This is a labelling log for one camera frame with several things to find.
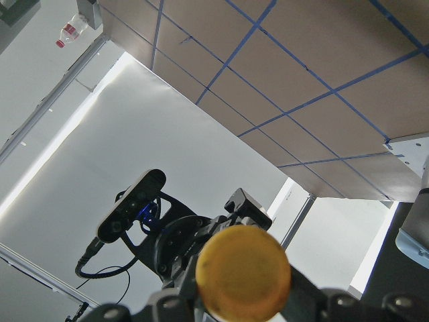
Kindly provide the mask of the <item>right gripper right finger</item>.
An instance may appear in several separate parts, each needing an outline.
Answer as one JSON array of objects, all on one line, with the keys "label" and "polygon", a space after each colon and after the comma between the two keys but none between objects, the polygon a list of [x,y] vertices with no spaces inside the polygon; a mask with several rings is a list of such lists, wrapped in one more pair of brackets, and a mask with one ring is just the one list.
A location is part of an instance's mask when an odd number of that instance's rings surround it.
[{"label": "right gripper right finger", "polygon": [[335,288],[319,289],[291,267],[292,283],[281,310],[286,321],[427,321],[428,302],[411,294],[388,293],[380,306],[368,305]]}]

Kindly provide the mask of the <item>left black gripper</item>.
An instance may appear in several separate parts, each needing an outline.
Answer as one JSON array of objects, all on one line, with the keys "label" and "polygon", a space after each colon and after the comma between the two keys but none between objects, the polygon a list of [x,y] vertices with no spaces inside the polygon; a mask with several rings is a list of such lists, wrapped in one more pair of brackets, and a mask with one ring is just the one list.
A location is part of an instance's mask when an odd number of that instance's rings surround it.
[{"label": "left black gripper", "polygon": [[178,284],[191,257],[215,234],[219,225],[256,225],[268,230],[272,220],[265,209],[244,189],[238,188],[225,203],[228,215],[213,219],[199,216],[177,199],[160,193],[170,208],[159,220],[160,227],[149,232],[139,245],[124,234],[124,243],[131,253],[162,281],[163,288]]}]

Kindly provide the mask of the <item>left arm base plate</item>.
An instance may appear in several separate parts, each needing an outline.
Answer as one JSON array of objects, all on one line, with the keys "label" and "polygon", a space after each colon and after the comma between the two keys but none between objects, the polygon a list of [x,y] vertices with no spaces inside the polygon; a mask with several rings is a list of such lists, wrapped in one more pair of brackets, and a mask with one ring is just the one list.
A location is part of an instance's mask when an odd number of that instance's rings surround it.
[{"label": "left arm base plate", "polygon": [[428,132],[394,138],[384,146],[421,178],[428,174]]}]

